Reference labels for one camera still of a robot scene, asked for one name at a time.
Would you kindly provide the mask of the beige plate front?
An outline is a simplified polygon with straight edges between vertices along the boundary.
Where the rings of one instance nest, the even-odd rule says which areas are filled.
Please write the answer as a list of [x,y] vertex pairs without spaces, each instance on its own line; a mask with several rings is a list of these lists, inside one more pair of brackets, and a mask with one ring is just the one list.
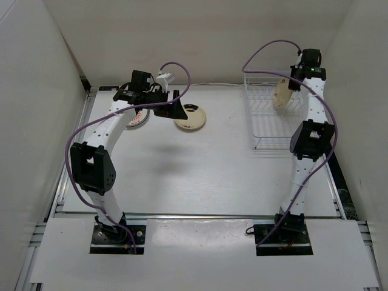
[[185,124],[177,124],[176,126],[177,126],[177,128],[179,128],[183,132],[196,132],[204,127],[203,125],[190,126],[190,125],[185,125]]

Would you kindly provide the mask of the beige plate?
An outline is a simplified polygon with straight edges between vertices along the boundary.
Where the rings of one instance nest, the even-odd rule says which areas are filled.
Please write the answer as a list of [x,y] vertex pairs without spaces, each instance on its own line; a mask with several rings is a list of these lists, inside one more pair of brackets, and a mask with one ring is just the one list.
[[176,125],[185,124],[190,126],[204,126],[206,124],[206,113],[201,107],[194,104],[184,104],[183,107],[186,112],[187,119],[175,119],[174,122]]
[[196,132],[204,127],[203,125],[190,126],[190,125],[185,125],[185,124],[177,124],[176,126],[177,126],[177,128],[179,128],[183,132]]
[[290,101],[292,93],[291,89],[289,89],[289,80],[287,78],[281,79],[277,83],[272,97],[274,108],[284,108]]

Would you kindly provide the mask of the white plate orange sunburst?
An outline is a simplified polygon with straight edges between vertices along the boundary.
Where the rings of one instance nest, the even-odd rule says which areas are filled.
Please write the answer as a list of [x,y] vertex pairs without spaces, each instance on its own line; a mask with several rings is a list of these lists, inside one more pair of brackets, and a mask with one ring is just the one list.
[[126,129],[132,130],[144,125],[150,117],[150,110],[142,109],[137,115],[127,124]]

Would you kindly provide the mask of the beige plate back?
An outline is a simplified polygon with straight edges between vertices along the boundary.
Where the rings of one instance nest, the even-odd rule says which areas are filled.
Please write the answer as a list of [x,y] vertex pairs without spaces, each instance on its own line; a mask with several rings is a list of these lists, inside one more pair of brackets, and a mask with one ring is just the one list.
[[272,97],[274,108],[284,108],[290,101],[292,93],[291,89],[289,89],[289,80],[287,78],[281,79],[277,83]]

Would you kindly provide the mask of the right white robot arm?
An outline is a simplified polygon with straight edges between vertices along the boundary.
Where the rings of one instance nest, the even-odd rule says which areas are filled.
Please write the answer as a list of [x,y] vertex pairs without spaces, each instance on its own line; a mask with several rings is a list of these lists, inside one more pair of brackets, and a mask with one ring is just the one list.
[[292,172],[288,194],[275,216],[277,224],[272,227],[273,237],[282,243],[304,231],[308,188],[305,179],[313,172],[335,132],[334,126],[328,122],[324,106],[315,96],[323,95],[326,83],[326,70],[321,68],[321,52],[313,48],[304,49],[297,64],[291,66],[290,77],[288,88],[301,93],[303,120],[290,140]]

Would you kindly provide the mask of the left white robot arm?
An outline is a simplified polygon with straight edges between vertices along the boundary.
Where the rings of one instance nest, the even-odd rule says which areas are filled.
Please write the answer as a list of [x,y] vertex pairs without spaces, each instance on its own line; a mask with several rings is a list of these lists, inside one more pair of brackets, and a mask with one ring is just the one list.
[[96,209],[97,223],[107,227],[106,235],[114,243],[127,236],[125,215],[116,202],[113,185],[116,170],[110,155],[119,137],[142,109],[149,109],[156,116],[169,119],[188,118],[174,90],[169,100],[168,85],[173,73],[159,73],[151,83],[150,73],[135,70],[130,83],[118,89],[108,111],[108,117],[98,122],[85,141],[75,142],[70,148],[72,178],[92,200],[88,205]]

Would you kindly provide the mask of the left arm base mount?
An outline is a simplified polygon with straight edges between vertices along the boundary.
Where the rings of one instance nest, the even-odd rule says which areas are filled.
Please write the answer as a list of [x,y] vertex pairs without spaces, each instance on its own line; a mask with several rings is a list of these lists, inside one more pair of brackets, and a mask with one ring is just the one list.
[[95,225],[90,243],[89,253],[103,255],[143,255],[145,249],[146,225],[129,225],[135,242],[124,234],[118,237],[107,236],[102,228]]

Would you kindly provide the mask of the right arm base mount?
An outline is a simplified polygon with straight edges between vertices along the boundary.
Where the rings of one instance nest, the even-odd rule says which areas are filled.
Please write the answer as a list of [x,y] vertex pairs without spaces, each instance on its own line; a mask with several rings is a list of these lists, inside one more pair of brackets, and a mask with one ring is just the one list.
[[[246,229],[246,235],[252,235],[255,244],[272,230],[271,224],[254,224]],[[289,230],[277,230],[256,248],[257,256],[310,256],[313,255],[307,226],[303,225],[299,233]]]

